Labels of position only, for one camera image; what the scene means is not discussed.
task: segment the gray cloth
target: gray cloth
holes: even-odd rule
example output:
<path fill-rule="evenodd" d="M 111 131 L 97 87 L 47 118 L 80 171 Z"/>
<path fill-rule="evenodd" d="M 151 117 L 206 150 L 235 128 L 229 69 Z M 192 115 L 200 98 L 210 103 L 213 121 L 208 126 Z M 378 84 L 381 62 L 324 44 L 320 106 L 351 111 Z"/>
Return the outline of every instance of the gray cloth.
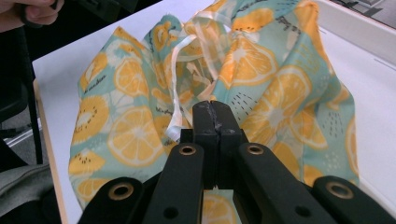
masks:
<path fill-rule="evenodd" d="M 53 187 L 49 165 L 27 165 L 0 173 L 0 217 Z"/>

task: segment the white table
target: white table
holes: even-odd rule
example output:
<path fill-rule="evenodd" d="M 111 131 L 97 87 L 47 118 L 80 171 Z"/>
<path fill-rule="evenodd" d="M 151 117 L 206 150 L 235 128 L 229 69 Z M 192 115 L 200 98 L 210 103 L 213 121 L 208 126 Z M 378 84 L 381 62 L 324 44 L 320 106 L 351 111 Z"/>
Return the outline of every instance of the white table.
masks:
<path fill-rule="evenodd" d="M 171 13 L 186 21 L 211 3 L 163 0 L 34 61 L 39 113 L 63 223 L 77 223 L 81 216 L 67 168 L 83 71 L 117 26 L 142 39 L 162 15 Z M 355 97 L 361 187 L 396 217 L 396 66 L 329 30 L 321 31 L 337 75 Z"/>

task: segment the brass grommet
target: brass grommet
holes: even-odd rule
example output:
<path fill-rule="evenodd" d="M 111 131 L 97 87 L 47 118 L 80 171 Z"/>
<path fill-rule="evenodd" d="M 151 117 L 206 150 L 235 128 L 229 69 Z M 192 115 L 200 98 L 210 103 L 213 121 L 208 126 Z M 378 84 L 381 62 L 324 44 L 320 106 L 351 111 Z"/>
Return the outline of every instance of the brass grommet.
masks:
<path fill-rule="evenodd" d="M 264 153 L 264 149 L 258 146 L 248 146 L 247 152 L 253 155 L 261 155 L 262 153 Z"/>
<path fill-rule="evenodd" d="M 120 201 L 128 198 L 134 193 L 134 186 L 127 182 L 113 185 L 108 191 L 108 197 L 114 201 Z"/>
<path fill-rule="evenodd" d="M 178 150 L 178 152 L 179 152 L 181 155 L 184 155 L 184 156 L 190 156 L 190 155 L 194 154 L 196 151 L 197 151 L 197 150 L 195 149 L 195 147 L 181 147 L 181 148 Z"/>
<path fill-rule="evenodd" d="M 341 198 L 341 199 L 352 199 L 353 192 L 352 190 L 339 182 L 329 182 L 326 184 L 326 190 L 328 190 L 332 195 Z"/>

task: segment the person's hand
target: person's hand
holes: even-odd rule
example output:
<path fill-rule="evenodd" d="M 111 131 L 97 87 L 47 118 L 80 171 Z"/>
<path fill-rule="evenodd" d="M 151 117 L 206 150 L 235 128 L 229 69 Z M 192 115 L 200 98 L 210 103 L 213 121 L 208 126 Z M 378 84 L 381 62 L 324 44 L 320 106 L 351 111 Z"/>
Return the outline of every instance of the person's hand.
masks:
<path fill-rule="evenodd" d="M 0 33 L 23 26 L 21 4 L 25 8 L 26 19 L 30 22 L 50 25 L 56 21 L 64 0 L 58 0 L 56 9 L 50 7 L 55 0 L 0 0 Z"/>

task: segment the fabric bag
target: fabric bag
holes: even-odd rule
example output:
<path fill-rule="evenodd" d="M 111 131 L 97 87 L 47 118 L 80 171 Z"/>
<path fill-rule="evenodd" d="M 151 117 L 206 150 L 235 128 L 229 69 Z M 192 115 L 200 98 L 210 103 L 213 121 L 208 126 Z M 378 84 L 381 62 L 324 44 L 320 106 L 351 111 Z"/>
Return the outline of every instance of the fabric bag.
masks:
<path fill-rule="evenodd" d="M 312 1 L 219 0 L 184 23 L 163 16 L 142 41 L 117 28 L 78 83 L 69 175 L 82 208 L 111 179 L 158 174 L 203 100 L 229 105 L 249 142 L 305 184 L 357 184 L 354 101 L 317 18 Z M 232 196 L 206 191 L 203 222 L 240 222 Z"/>

